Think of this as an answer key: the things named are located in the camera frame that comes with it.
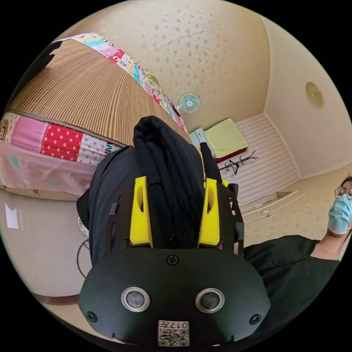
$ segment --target face mask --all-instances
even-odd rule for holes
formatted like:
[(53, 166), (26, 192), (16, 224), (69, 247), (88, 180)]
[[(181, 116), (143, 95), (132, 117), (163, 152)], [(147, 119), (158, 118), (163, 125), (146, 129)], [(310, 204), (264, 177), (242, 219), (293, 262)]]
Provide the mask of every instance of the face mask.
[(329, 210), (328, 229), (337, 235), (347, 233), (352, 220), (352, 200), (344, 194), (336, 199)]

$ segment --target glasses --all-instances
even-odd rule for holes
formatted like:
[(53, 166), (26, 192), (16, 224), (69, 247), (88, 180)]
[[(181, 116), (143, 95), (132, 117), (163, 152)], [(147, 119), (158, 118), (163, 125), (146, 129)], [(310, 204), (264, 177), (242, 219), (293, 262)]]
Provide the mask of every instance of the glasses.
[(347, 198), (349, 200), (352, 200), (352, 186), (346, 188), (344, 186), (340, 186), (336, 189), (335, 191), (335, 198), (339, 199), (341, 198), (344, 194), (347, 195)]

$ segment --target yellow bracket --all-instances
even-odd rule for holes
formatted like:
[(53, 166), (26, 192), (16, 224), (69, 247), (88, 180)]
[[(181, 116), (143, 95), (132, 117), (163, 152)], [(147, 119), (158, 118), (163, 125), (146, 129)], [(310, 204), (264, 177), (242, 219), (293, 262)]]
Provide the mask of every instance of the yellow bracket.
[(153, 248), (145, 176), (135, 180), (129, 240), (133, 245), (149, 244)]
[(216, 180), (205, 180), (205, 199), (201, 229), (199, 232), (199, 245), (217, 246), (220, 242), (219, 204), (217, 199)]

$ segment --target red cushion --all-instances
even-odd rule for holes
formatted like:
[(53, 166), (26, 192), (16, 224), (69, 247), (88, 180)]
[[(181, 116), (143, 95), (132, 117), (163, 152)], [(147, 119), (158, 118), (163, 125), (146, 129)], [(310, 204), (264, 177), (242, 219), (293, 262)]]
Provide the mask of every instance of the red cushion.
[(222, 158), (216, 158), (215, 161), (216, 161), (216, 163), (218, 164), (218, 163), (220, 163), (220, 162), (222, 162), (222, 161), (225, 161), (225, 160), (227, 160), (227, 159), (230, 159), (230, 158), (234, 157), (235, 155), (244, 153), (245, 151), (247, 151), (247, 149), (248, 149), (248, 148), (240, 149), (240, 150), (235, 151), (235, 152), (233, 152), (233, 153), (231, 153), (231, 154), (225, 155), (225, 156), (222, 157)]

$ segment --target screw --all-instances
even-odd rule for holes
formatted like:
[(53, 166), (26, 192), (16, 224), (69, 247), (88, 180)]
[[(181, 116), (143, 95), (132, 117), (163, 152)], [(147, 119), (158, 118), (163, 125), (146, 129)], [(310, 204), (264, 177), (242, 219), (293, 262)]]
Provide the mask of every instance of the screw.
[(178, 262), (179, 262), (179, 258), (176, 256), (176, 255), (170, 255), (167, 257), (166, 259), (166, 262), (171, 265), (171, 266), (174, 266), (174, 265), (177, 265)]
[(93, 312), (87, 312), (86, 313), (87, 319), (91, 321), (92, 323), (95, 323), (97, 321), (97, 317)]
[(249, 323), (251, 325), (255, 325), (261, 321), (261, 315), (260, 314), (254, 314), (251, 319), (249, 319)]

